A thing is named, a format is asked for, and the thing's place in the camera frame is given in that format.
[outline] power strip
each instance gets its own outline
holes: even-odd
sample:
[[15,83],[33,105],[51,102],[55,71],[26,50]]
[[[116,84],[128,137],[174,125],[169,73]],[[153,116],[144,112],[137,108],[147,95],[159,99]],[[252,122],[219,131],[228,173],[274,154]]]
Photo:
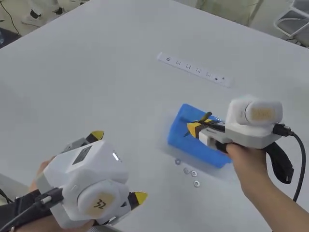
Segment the power strip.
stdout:
[[217,83],[221,86],[230,88],[231,85],[232,85],[232,79],[230,79],[230,78],[222,77],[220,75],[210,73],[205,68],[198,67],[198,66],[196,66],[196,65],[194,65],[190,62],[183,61],[183,60],[178,59],[176,57],[167,55],[163,52],[161,52],[158,55],[157,59],[159,61],[166,63],[166,64],[169,64],[173,67],[179,68],[181,70],[185,70],[185,71],[192,73],[196,76],[205,78],[205,79],[212,81],[212,82],[215,82],[215,83]]

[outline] black cable cord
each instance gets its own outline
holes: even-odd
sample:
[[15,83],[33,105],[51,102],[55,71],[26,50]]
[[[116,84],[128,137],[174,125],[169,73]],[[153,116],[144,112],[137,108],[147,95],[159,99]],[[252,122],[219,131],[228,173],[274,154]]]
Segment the black cable cord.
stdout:
[[16,226],[16,224],[20,223],[25,219],[26,214],[33,215],[37,213],[39,210],[40,212],[44,212],[49,210],[51,207],[55,206],[59,202],[63,200],[62,189],[61,188],[53,188],[46,193],[40,195],[35,199],[35,203],[32,204],[29,208],[25,211],[18,214],[14,217],[11,221],[6,223],[1,229],[0,232],[7,232],[12,227]]
[[38,207],[40,204],[42,204],[41,202],[36,202],[34,203],[32,206],[30,206],[28,209],[26,209],[24,212],[22,212],[21,214],[19,214],[18,216],[14,217],[11,221],[9,221],[8,223],[6,223],[0,230],[0,232],[7,232],[9,231],[13,225],[22,217],[24,217],[26,214],[31,213],[32,210],[34,210],[36,207]]
[[304,181],[304,176],[305,176],[305,169],[306,169],[306,151],[305,151],[305,146],[303,144],[303,142],[301,141],[301,139],[298,137],[297,134],[295,134],[294,132],[291,132],[291,136],[293,136],[294,138],[296,138],[296,140],[299,143],[300,146],[300,150],[301,150],[301,168],[300,168],[300,175],[299,175],[299,180],[298,180],[298,184],[297,184],[297,188],[296,188],[296,192],[294,194],[293,197],[293,201],[297,201],[301,187],[303,185],[303,181]]
[[305,151],[305,146],[303,142],[301,141],[300,137],[295,134],[291,128],[287,127],[284,124],[275,124],[273,131],[274,134],[278,134],[284,137],[287,136],[293,136],[299,143],[300,146],[300,151],[301,151],[301,168],[300,168],[300,175],[299,175],[299,180],[297,184],[297,188],[293,197],[293,201],[296,202],[301,190],[301,187],[303,185],[304,177],[305,177],[305,169],[306,169],[306,151]]
[[17,30],[15,24],[14,24],[14,21],[13,21],[13,18],[11,16],[11,14],[6,10],[6,8],[3,6],[2,4],[2,1],[0,0],[0,5],[2,6],[2,8],[5,10],[5,12],[9,15],[10,19],[11,19],[11,22],[12,22],[12,25],[13,27],[15,28],[16,32],[17,32],[17,35],[19,35],[19,31]]
[[0,195],[6,200],[6,202],[9,203],[13,203],[13,201],[8,198],[8,196],[2,191],[2,189],[0,189]]

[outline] yellow sticker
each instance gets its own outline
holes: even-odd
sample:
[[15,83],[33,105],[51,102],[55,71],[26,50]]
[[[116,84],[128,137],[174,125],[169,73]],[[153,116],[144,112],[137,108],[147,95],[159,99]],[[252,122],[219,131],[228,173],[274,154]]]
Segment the yellow sticker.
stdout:
[[101,216],[105,209],[114,201],[114,196],[102,192],[97,195],[91,205],[86,210],[86,213],[94,218]]
[[259,108],[251,110],[251,118],[256,121],[273,120],[275,117],[274,109],[272,108]]

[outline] wrist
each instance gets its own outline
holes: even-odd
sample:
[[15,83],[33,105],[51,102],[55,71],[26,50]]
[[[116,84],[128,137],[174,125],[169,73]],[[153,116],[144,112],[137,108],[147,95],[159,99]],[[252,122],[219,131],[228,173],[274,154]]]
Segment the wrist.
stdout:
[[268,175],[263,175],[250,182],[240,184],[243,193],[249,200],[275,188]]

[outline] table surface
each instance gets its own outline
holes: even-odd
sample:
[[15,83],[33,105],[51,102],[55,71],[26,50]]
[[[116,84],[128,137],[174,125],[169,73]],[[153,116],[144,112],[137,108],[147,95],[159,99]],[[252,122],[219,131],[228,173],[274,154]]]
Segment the table surface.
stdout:
[[[225,88],[175,69],[156,60],[159,52],[234,83]],[[149,193],[117,228],[270,231],[231,164],[200,163],[169,147],[167,134],[183,103],[225,118],[231,99],[252,94],[281,101],[286,124],[308,148],[308,60],[307,49],[173,1],[91,0],[0,50],[0,177],[28,185],[42,161],[104,129],[130,171],[130,189]],[[293,138],[279,144],[294,164],[294,181],[285,186],[269,173],[292,196],[300,150]],[[307,210],[308,194],[305,177],[299,203]]]

